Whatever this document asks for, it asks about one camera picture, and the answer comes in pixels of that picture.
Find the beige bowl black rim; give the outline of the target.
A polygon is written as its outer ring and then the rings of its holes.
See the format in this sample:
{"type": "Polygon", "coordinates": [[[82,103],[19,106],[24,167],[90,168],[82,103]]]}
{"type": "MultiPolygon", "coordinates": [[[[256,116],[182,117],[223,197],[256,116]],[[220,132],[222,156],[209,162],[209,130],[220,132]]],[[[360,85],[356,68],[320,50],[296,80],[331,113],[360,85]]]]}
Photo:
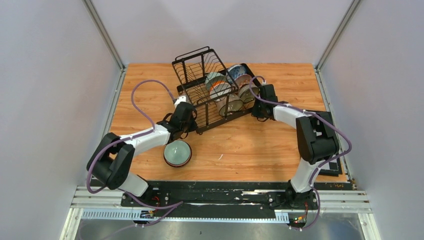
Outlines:
{"type": "Polygon", "coordinates": [[[243,108],[243,101],[235,94],[229,94],[216,101],[218,114],[221,117],[240,111],[243,108]]]}

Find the celadon bowl black rim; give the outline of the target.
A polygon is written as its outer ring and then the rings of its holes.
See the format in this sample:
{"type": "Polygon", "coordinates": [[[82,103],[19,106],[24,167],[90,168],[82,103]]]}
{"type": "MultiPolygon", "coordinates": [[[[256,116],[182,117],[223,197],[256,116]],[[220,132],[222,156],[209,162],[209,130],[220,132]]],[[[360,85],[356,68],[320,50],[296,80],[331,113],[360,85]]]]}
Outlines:
{"type": "Polygon", "coordinates": [[[190,145],[182,140],[175,140],[165,146],[163,158],[165,162],[175,168],[186,165],[192,157],[190,145]]]}

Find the black wire dish rack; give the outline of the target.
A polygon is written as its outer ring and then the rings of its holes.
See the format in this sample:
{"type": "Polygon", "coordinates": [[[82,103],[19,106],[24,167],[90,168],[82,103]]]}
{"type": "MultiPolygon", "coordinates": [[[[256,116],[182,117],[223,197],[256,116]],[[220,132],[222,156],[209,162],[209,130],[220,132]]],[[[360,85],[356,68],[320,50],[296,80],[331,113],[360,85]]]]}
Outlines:
{"type": "Polygon", "coordinates": [[[216,51],[205,46],[176,56],[172,62],[180,85],[177,91],[186,95],[197,113],[196,133],[204,132],[252,112],[259,93],[259,81],[246,63],[225,66],[216,51]]]}

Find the blue floral bowl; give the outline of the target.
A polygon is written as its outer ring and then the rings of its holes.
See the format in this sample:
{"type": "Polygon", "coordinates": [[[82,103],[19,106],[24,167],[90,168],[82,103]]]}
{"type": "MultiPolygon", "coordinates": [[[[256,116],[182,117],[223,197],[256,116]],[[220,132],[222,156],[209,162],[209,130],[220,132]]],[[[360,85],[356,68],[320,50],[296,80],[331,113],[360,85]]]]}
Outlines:
{"type": "Polygon", "coordinates": [[[233,84],[237,78],[247,74],[247,69],[242,64],[235,64],[227,69],[226,79],[230,84],[233,84]]]}

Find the celadon bowl brown rim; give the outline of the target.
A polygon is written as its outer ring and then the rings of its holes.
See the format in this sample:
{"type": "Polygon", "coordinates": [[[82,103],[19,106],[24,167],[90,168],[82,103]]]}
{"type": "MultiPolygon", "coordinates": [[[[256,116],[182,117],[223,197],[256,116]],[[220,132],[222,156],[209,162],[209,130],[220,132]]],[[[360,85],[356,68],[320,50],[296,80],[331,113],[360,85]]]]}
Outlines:
{"type": "Polygon", "coordinates": [[[206,75],[205,88],[209,92],[215,85],[226,83],[227,77],[219,72],[210,72],[206,75]]]}

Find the red white patterned bowl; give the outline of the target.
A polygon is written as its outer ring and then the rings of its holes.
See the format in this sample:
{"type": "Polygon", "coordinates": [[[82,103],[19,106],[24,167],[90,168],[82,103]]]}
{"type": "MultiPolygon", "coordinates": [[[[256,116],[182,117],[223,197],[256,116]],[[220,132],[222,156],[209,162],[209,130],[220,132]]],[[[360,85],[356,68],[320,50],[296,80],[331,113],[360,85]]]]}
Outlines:
{"type": "Polygon", "coordinates": [[[235,79],[235,83],[239,88],[241,88],[242,86],[249,84],[251,79],[252,79],[251,75],[242,74],[235,79]]]}

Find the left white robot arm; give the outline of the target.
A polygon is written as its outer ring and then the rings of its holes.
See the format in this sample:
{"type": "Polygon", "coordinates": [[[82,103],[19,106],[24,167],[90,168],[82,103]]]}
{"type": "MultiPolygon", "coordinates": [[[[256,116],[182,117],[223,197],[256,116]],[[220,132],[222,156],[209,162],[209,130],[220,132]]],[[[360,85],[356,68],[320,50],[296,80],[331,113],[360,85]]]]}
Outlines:
{"type": "Polygon", "coordinates": [[[174,113],[169,113],[153,127],[136,133],[118,136],[107,133],[100,141],[87,163],[87,178],[97,178],[110,190],[119,189],[132,194],[140,206],[149,206],[153,193],[142,177],[130,172],[133,158],[152,148],[165,146],[181,139],[183,134],[197,128],[197,111],[188,102],[176,105],[174,113]]]}

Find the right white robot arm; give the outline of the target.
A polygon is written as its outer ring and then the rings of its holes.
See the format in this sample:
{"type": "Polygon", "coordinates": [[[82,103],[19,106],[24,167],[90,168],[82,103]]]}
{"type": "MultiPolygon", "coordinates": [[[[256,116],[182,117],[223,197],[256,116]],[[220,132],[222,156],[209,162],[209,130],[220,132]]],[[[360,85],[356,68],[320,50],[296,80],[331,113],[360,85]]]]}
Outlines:
{"type": "Polygon", "coordinates": [[[278,102],[272,84],[258,89],[259,93],[253,95],[253,116],[282,122],[296,130],[300,162],[289,181],[285,201],[290,208],[298,209],[306,201],[304,193],[312,190],[319,165],[339,152],[333,116],[329,111],[301,109],[285,101],[278,102]]]}

